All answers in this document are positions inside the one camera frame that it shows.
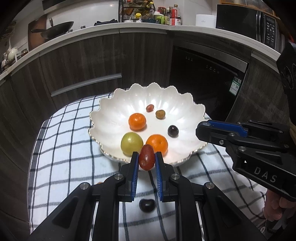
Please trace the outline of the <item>person right hand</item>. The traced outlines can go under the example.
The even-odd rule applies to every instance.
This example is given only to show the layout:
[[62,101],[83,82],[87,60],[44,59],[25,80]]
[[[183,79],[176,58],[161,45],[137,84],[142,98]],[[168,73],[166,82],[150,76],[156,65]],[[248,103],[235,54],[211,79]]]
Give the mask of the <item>person right hand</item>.
[[290,209],[291,213],[287,217],[292,217],[295,213],[295,202],[288,201],[271,190],[267,190],[263,208],[264,217],[269,221],[280,220],[284,209]]

